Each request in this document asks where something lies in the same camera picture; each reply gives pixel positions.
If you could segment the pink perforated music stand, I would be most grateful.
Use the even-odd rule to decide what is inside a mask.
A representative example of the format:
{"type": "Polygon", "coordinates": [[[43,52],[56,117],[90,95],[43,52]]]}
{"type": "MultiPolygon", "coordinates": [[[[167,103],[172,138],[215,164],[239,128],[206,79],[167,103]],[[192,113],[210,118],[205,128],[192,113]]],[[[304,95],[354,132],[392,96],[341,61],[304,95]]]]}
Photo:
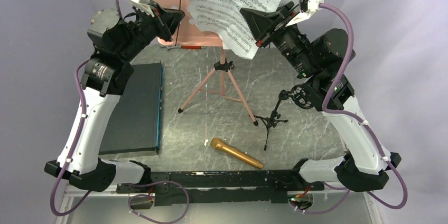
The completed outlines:
{"type": "Polygon", "coordinates": [[[193,18],[188,10],[190,5],[189,0],[155,1],[164,8],[172,7],[173,9],[182,10],[185,13],[185,17],[181,21],[180,27],[175,31],[171,42],[158,39],[158,48],[151,45],[141,55],[138,55],[135,60],[139,61],[144,57],[148,57],[149,52],[153,51],[157,54],[163,54],[165,58],[168,58],[169,62],[167,65],[174,70],[187,68],[191,72],[203,72],[206,74],[205,77],[200,78],[200,82],[195,83],[195,89],[189,94],[189,97],[181,100],[181,105],[177,109],[177,112],[179,114],[184,112],[197,93],[201,91],[206,95],[215,94],[224,99],[242,103],[252,123],[257,126],[258,122],[231,72],[234,65],[231,61],[227,60],[227,51],[223,48],[220,37],[214,32],[201,32],[192,23],[193,18]],[[166,48],[167,45],[198,45],[203,46],[204,49],[168,50],[166,48]]]}

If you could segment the black microphone tripod stand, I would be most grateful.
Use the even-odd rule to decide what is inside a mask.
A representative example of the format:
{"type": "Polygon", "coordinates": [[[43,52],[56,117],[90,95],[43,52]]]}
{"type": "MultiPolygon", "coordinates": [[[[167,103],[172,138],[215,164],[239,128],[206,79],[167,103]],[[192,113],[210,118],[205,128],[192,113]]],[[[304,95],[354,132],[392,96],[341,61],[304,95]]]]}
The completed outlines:
{"type": "Polygon", "coordinates": [[[281,114],[278,112],[278,109],[282,101],[289,99],[292,100],[298,107],[305,110],[309,110],[314,107],[311,101],[306,97],[305,91],[302,89],[302,85],[295,85],[290,90],[281,90],[278,94],[277,103],[271,111],[269,117],[254,116],[256,119],[260,119],[266,128],[264,151],[267,150],[270,129],[275,128],[278,123],[288,123],[288,119],[281,119],[281,114]]]}

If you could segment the gold microphone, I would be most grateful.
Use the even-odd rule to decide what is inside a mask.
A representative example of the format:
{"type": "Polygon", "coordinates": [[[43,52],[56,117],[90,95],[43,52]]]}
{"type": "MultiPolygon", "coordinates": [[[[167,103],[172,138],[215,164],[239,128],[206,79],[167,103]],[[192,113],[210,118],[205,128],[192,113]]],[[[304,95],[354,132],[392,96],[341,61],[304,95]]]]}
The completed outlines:
{"type": "Polygon", "coordinates": [[[236,159],[238,159],[256,169],[261,170],[264,167],[264,164],[261,161],[228,145],[220,138],[216,138],[216,137],[213,138],[210,142],[210,146],[213,147],[214,149],[224,152],[224,153],[226,153],[226,154],[228,154],[228,155],[230,155],[230,156],[232,156],[232,157],[234,157],[234,158],[236,158],[236,159]]]}

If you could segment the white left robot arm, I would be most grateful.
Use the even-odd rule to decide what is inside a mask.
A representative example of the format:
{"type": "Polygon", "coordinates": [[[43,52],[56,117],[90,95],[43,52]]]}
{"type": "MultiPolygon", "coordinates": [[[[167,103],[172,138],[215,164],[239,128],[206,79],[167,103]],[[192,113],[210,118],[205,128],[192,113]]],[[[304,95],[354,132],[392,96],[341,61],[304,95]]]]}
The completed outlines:
{"type": "Polygon", "coordinates": [[[147,10],[133,7],[121,16],[116,9],[92,17],[87,34],[94,46],[76,76],[80,103],[67,143],[44,170],[58,180],[86,191],[101,192],[112,184],[129,183],[138,192],[152,185],[151,169],[140,162],[108,161],[99,157],[109,119],[133,74],[131,61],[155,38],[172,41],[183,20],[182,10],[151,1],[147,10]]]}

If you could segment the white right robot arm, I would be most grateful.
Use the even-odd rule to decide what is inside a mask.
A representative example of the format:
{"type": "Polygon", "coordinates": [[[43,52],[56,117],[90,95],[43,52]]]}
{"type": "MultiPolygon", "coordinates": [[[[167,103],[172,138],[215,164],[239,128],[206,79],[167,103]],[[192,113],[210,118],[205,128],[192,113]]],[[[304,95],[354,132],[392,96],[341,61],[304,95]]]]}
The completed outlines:
{"type": "Polygon", "coordinates": [[[267,13],[242,8],[240,13],[258,47],[273,44],[297,72],[303,83],[289,94],[297,106],[314,108],[324,115],[348,148],[330,160],[300,160],[291,170],[291,183],[298,190],[313,182],[339,182],[354,192],[382,189],[400,163],[398,153],[386,150],[364,118],[354,88],[344,75],[355,57],[354,33],[348,18],[337,8],[320,4],[343,20],[345,29],[333,28],[309,41],[292,22],[300,7],[290,2],[267,13]]]}

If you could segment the red grey wrench tool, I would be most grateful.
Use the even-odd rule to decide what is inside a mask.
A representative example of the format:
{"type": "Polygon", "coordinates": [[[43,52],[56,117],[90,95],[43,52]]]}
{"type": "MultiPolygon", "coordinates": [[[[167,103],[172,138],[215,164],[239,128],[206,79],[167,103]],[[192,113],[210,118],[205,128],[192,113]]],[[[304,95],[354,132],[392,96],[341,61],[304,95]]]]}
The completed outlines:
{"type": "Polygon", "coordinates": [[[198,45],[167,45],[166,48],[168,50],[171,50],[171,49],[189,49],[189,50],[204,49],[203,46],[198,46],[198,45]]]}

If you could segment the black folder book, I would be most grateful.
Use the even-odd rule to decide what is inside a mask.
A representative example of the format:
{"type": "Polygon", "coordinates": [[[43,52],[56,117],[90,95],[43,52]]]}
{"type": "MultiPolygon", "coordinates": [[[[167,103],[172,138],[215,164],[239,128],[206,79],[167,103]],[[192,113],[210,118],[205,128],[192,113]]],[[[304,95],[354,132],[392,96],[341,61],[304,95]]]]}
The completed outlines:
{"type": "Polygon", "coordinates": [[[161,141],[163,66],[137,64],[116,105],[99,149],[99,155],[157,155],[161,141]]]}

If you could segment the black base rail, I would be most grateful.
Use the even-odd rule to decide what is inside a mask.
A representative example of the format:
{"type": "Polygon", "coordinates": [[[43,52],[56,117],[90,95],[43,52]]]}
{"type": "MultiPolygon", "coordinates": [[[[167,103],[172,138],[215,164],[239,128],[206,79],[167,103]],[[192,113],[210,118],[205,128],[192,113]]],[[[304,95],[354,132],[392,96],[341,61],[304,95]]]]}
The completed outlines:
{"type": "Polygon", "coordinates": [[[138,189],[117,186],[119,194],[154,193],[156,206],[184,203],[287,203],[294,193],[322,191],[321,182],[308,183],[290,170],[152,172],[156,185],[138,189]]]}

